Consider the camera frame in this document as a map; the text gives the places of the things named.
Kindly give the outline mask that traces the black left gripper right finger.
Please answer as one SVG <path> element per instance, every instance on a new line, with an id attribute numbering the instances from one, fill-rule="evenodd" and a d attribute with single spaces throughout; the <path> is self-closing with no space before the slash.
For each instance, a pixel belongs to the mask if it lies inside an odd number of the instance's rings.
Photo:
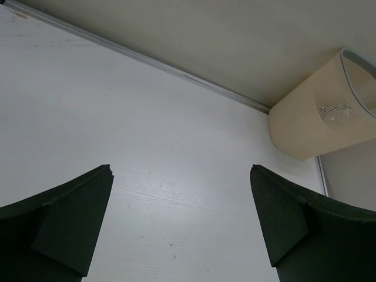
<path id="1" fill-rule="evenodd" d="M 250 185 L 280 281 L 375 281 L 375 212 L 253 165 Z"/>

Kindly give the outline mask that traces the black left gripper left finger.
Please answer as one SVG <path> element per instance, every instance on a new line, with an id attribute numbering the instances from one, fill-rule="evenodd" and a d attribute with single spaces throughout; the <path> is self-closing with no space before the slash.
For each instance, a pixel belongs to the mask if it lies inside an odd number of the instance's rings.
<path id="1" fill-rule="evenodd" d="M 104 164 L 1 207 L 1 281 L 87 277 L 113 179 Z"/>

